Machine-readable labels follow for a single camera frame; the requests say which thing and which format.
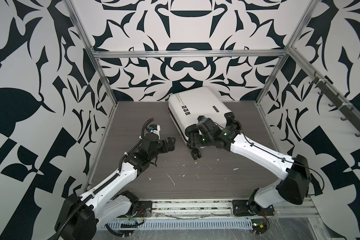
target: black motor housing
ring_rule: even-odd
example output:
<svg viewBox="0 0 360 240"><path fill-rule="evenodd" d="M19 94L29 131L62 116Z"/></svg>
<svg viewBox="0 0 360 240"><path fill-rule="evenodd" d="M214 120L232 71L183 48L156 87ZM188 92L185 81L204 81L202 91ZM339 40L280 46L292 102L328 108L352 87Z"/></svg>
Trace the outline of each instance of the black motor housing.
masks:
<svg viewBox="0 0 360 240"><path fill-rule="evenodd" d="M283 199L301 205L308 191L311 174L305 157L297 155L294 163L289 169L287 177L277 185L276 190Z"/></svg>

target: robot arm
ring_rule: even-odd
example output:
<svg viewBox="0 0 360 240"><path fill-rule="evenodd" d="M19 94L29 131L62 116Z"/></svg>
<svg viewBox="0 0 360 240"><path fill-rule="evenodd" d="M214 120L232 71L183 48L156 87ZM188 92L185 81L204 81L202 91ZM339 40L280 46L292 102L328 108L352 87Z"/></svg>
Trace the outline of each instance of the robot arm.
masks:
<svg viewBox="0 0 360 240"><path fill-rule="evenodd" d="M144 124L142 135L152 120ZM146 170L151 160L157 159L160 153L175 149L175 138L168 137L167 141L159 139L159 125L153 124L148 129L150 132L121 158L119 169L94 188L78 197L72 194L64 201L55 225L54 239L57 240L61 235L64 240L90 240L97 229L113 218L132 216L136 212L139 199L134 194L125 191L113 200L112 197Z"/></svg>
<svg viewBox="0 0 360 240"><path fill-rule="evenodd" d="M241 125L234 119L220 129L210 118L200 118L197 131L190 134L191 146L216 146L247 157L260 164L278 180L256 189L248 201L248 215L259 214L274 203L288 201L300 205L307 194L310 173L307 159L296 158L267 148L240 133Z"/></svg>

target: black and white patterned wall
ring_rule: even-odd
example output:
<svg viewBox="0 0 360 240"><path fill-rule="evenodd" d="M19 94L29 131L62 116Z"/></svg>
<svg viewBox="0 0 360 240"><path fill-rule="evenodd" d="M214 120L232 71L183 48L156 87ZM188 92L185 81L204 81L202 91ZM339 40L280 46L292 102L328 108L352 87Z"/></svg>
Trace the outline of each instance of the black and white patterned wall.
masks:
<svg viewBox="0 0 360 240"><path fill-rule="evenodd" d="M360 0L323 0L297 49L360 110ZM261 105L282 152L303 155L331 237L360 240L360 137L289 58Z"/></svg>
<svg viewBox="0 0 360 240"><path fill-rule="evenodd" d="M60 0L0 1L0 239L48 239L112 102Z"/></svg>
<svg viewBox="0 0 360 240"><path fill-rule="evenodd" d="M74 0L97 51L283 49L309 0ZM119 101L209 86L255 100L276 57L102 59Z"/></svg>
<svg viewBox="0 0 360 240"><path fill-rule="evenodd" d="M283 48L308 2L74 0L99 51Z"/></svg>
<svg viewBox="0 0 360 240"><path fill-rule="evenodd" d="M104 58L100 64L118 101L167 100L201 86L222 100L255 100L277 58Z"/></svg>

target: black bracket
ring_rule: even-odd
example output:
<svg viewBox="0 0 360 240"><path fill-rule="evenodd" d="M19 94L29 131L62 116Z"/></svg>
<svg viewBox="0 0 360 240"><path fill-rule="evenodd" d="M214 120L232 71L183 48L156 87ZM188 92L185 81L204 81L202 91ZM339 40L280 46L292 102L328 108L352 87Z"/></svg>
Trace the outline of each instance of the black bracket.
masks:
<svg viewBox="0 0 360 240"><path fill-rule="evenodd" d="M273 205L267 207L266 209L263 208L260 209L258 213L251 212L250 204L248 204L248 200L233 200L232 206L233 206L233 214L237 217L254 216L254 215L264 216L265 213L267 214L267 216L274 215Z"/></svg>
<svg viewBox="0 0 360 240"><path fill-rule="evenodd" d="M152 213L152 201L139 201L137 209L136 217L144 217L146 213Z"/></svg>

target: white suitcase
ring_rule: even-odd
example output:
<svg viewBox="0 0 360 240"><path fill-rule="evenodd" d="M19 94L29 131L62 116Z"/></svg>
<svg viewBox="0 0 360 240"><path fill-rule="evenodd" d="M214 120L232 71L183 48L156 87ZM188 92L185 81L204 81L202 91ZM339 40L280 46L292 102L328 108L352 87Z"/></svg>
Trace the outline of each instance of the white suitcase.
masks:
<svg viewBox="0 0 360 240"><path fill-rule="evenodd" d="M198 118L200 116L211 118L217 125L224 128L227 121L235 117L208 87L171 95L168 99L168 110L185 144L192 149L191 154L194 159L195 156L200 158L201 154L198 149L191 147L189 132L195 129L200 121Z"/></svg>

